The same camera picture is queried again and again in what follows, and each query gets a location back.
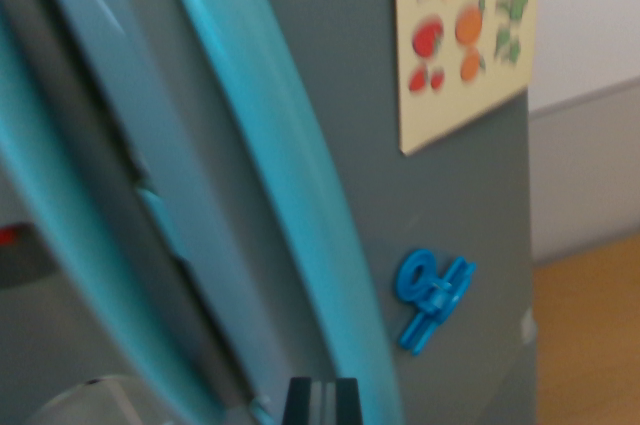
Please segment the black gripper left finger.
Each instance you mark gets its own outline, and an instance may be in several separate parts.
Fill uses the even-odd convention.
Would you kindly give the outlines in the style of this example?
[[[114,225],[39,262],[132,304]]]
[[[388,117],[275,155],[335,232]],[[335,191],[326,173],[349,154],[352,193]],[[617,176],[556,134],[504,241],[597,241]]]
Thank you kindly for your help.
[[[319,425],[323,385],[311,377],[290,379],[282,417],[283,425]]]

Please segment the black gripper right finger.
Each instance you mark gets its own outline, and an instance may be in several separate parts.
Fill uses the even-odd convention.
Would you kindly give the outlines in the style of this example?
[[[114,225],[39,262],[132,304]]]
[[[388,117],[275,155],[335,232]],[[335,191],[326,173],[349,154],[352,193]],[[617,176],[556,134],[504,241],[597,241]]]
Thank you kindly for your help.
[[[359,386],[355,378],[339,378],[326,384],[322,423],[362,425]]]

